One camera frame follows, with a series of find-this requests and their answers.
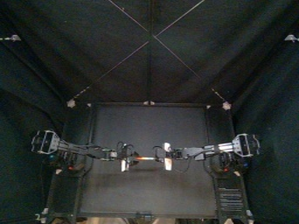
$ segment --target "black fabric wall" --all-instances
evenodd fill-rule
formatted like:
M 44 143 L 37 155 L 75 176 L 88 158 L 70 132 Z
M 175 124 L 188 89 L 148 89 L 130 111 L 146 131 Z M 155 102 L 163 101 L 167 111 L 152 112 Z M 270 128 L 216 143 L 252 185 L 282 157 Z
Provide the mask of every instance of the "black fabric wall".
M 299 45 L 284 42 L 236 102 L 236 130 L 256 133 L 260 156 L 246 176 L 260 223 L 299 223 Z
M 41 168 L 44 157 L 31 153 L 32 133 L 62 131 L 64 107 L 41 80 L 37 60 L 24 44 L 15 46 L 23 59 L 0 43 L 0 223 L 32 223 L 51 180 L 50 169 Z

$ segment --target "cable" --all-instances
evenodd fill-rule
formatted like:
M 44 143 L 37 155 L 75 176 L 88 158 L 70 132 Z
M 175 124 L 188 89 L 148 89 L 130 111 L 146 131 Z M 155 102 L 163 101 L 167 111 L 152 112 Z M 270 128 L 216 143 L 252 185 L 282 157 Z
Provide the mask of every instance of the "cable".
M 203 160 L 203 169 L 204 169 L 204 171 L 210 174 L 210 176 L 212 177 L 212 178 L 215 178 L 214 177 L 214 175 L 211 174 L 211 171 L 208 171 L 208 169 L 207 169 L 207 166 L 206 166 L 206 160 Z
M 158 145 L 152 148 L 152 150 L 154 150 L 155 148 L 159 148 L 159 149 L 162 149 L 162 150 L 164 149 L 162 146 L 158 146 Z
M 128 144 L 126 147 L 128 148 L 130 146 L 131 146 L 132 148 L 135 148 L 135 146 L 134 146 L 132 144 Z
M 176 24 L 176 23 L 182 20 L 182 18 L 184 18 L 184 17 L 187 16 L 187 14 L 190 14 L 191 11 L 194 11 L 195 8 L 196 8 L 203 2 L 204 2 L 204 0 L 202 0 L 199 3 L 196 3 L 196 4 L 191 7 L 191 9 L 187 10 L 187 11 L 182 14 L 182 16 L 179 16 L 179 17 L 174 20 L 174 22 L 171 22 L 171 23 L 166 26 L 166 28 L 163 28 L 163 30 L 162 30 L 155 36 L 158 37 L 159 35 L 162 35 L 163 32 L 166 32 L 166 31 L 174 26 L 174 24 Z
M 123 147 L 124 147 L 124 143 L 123 143 L 123 142 L 118 142 L 118 143 L 116 143 L 116 151 L 118 151 L 118 149 L 119 149 L 119 148 L 118 148 L 118 147 L 119 147 L 119 144 L 122 144 L 120 150 L 122 150 Z
M 116 6 L 116 8 L 135 21 L 135 23 L 148 32 L 148 30 L 142 26 L 142 24 L 134 19 L 134 17 L 131 17 L 130 15 L 128 15 L 128 13 L 126 12 L 126 9 L 123 8 L 120 8 L 118 5 L 116 5 L 116 3 L 112 1 L 112 0 L 108 0 L 115 6 Z
M 122 61 L 107 71 L 104 72 L 104 74 L 102 74 L 98 79 L 94 80 L 94 82 L 76 94 L 74 95 L 74 97 L 71 98 L 71 101 L 75 101 L 75 99 L 78 99 L 94 86 L 96 83 L 99 83 L 99 81 L 140 51 L 140 49 L 144 48 L 144 46 L 147 46 L 150 42 L 144 42 L 130 54 L 128 56 L 122 59 Z
M 211 91 L 214 92 L 214 94 L 224 101 L 227 102 L 227 100 L 224 99 L 224 97 L 220 95 L 220 93 L 212 88 Z
M 187 171 L 190 170 L 192 159 L 191 159 L 190 157 L 188 157 L 188 159 L 190 159 L 190 161 L 188 161 L 188 165 L 187 165 L 186 170 L 184 170 L 184 171 L 180 171 L 180 170 L 178 170 L 178 169 L 174 168 L 174 170 L 175 170 L 176 172 L 187 172 Z
M 212 157 L 218 156 L 219 154 L 220 154 L 220 152 L 210 154 L 210 155 L 206 155 L 206 158 L 212 158 Z
M 41 161 L 41 167 L 40 167 L 40 180 L 41 180 L 41 205 L 44 206 L 45 205 L 45 194 L 44 194 L 44 187 L 43 187 L 43 163 L 44 163 L 44 160 Z
M 68 143 L 64 139 L 60 139 L 68 146 L 71 145 L 71 143 Z M 99 145 L 95 145 L 95 144 L 74 144 L 74 147 L 76 148 L 80 148 L 80 147 L 90 147 L 90 148 L 103 148 L 102 146 Z

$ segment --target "wire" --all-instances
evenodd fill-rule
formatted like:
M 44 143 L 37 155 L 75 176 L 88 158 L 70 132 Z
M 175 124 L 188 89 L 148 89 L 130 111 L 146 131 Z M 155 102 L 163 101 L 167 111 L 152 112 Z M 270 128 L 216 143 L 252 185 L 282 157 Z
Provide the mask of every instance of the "wire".
M 134 146 L 132 144 L 128 144 L 126 147 L 128 148 L 130 146 L 131 146 L 132 148 L 135 148 L 135 146 Z
M 182 18 L 184 18 L 184 17 L 187 16 L 187 14 L 191 13 L 191 11 L 194 11 L 195 8 L 196 8 L 203 2 L 204 2 L 204 0 L 202 0 L 199 3 L 196 3 L 196 4 L 191 7 L 191 9 L 187 10 L 187 11 L 182 14 L 182 16 L 179 16 L 179 17 L 174 20 L 174 22 L 171 22 L 171 23 L 166 26 L 166 28 L 163 28 L 163 30 L 162 30 L 155 36 L 158 37 L 159 35 L 162 35 L 163 32 L 166 32 L 166 31 L 172 27 L 172 25 L 176 24 L 176 23 L 179 22 L 179 20 L 180 20 Z
M 122 61 L 107 71 L 104 74 L 102 74 L 98 79 L 94 80 L 94 82 L 71 98 L 71 100 L 78 99 L 94 86 L 99 81 L 140 51 L 140 49 L 147 46 L 150 41 L 146 41 L 128 55 Z
M 122 148 L 124 147 L 124 143 L 123 143 L 123 142 L 118 142 L 118 143 L 116 143 L 116 151 L 119 150 L 119 144 L 122 144 L 120 150 L 122 150 Z
M 188 160 L 190 160 L 190 161 L 188 161 L 188 165 L 187 165 L 186 170 L 184 170 L 184 171 L 180 171 L 180 170 L 178 170 L 178 169 L 174 168 L 174 170 L 175 170 L 176 172 L 187 172 L 187 171 L 190 170 L 192 160 L 191 160 L 191 158 L 188 158 Z
M 220 93 L 212 88 L 211 91 L 214 92 L 214 94 L 224 101 L 227 102 L 227 100 L 224 99 L 224 97 L 220 95 Z
M 88 148 L 106 149 L 107 147 L 102 147 L 100 145 L 88 145 Z
M 126 12 L 126 9 L 120 8 L 116 3 L 112 0 L 108 0 L 116 7 L 118 9 L 135 21 L 135 23 L 148 32 L 148 30 L 142 26 L 142 24 L 128 15 L 128 13 Z
M 98 147 L 91 147 L 91 149 L 94 149 L 94 151 L 98 151 L 98 150 L 104 150 L 107 147 L 102 147 L 102 146 L 98 146 Z
M 158 145 L 152 148 L 152 150 L 154 150 L 155 148 L 159 148 L 159 149 L 162 149 L 162 150 L 164 149 L 162 146 L 158 146 Z
M 210 155 L 206 155 L 206 158 L 212 158 L 212 157 L 218 156 L 219 154 L 220 154 L 220 152 L 210 154 Z
M 45 162 L 45 159 L 48 157 L 45 156 L 43 161 L 41 161 L 41 167 L 40 167 L 40 180 L 41 180 L 41 205 L 45 206 L 45 193 L 44 193 L 44 183 L 43 183 L 43 165 Z
M 71 145 L 64 139 L 60 139 L 68 146 Z M 80 148 L 80 147 L 90 147 L 90 148 L 103 148 L 99 145 L 95 144 L 74 144 L 74 147 Z
M 204 171 L 210 174 L 210 176 L 212 177 L 212 178 L 215 178 L 214 177 L 214 175 L 211 174 L 211 171 L 208 171 L 208 168 L 207 168 L 207 166 L 206 166 L 206 160 L 203 160 L 203 169 L 204 169 Z
M 227 162 L 227 159 L 224 158 L 224 162 L 226 162 L 224 168 L 228 168 L 230 167 L 230 165 L 232 163 L 232 160 L 234 160 L 234 158 L 232 158 L 231 154 L 228 154 L 228 162 Z

